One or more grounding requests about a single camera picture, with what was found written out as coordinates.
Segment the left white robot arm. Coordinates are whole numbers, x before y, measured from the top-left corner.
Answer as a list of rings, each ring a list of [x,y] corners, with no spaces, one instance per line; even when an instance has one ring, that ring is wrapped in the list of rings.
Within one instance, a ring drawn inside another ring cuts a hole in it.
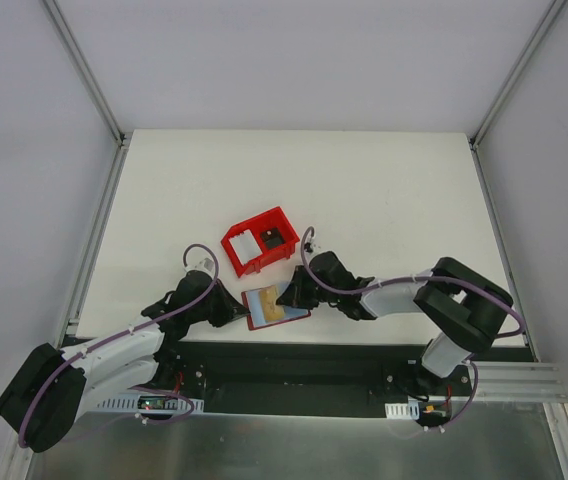
[[[0,395],[0,416],[20,447],[44,452],[121,391],[168,387],[179,369],[178,344],[192,325],[220,328],[248,313],[221,280],[192,270],[124,330],[62,349],[35,347]]]

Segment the red plastic bin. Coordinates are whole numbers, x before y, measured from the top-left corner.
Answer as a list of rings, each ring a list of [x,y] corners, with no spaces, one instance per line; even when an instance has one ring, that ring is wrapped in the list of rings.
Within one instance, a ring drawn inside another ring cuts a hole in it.
[[[271,228],[278,228],[286,243],[273,250],[267,250],[260,239],[260,233]],[[262,249],[262,255],[245,265],[241,265],[229,239],[239,233],[250,230]],[[276,206],[260,214],[232,225],[222,237],[220,244],[226,253],[238,278],[260,273],[265,267],[284,259],[289,259],[296,250],[300,238],[281,207]]]

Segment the red leather card holder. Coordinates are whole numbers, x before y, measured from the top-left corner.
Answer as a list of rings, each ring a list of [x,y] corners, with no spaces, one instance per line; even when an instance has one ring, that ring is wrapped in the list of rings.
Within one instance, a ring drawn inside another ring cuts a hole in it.
[[[277,304],[277,299],[284,293],[288,285],[288,282],[279,282],[242,293],[243,304],[249,311],[247,316],[249,331],[274,327],[311,316],[310,310]]]

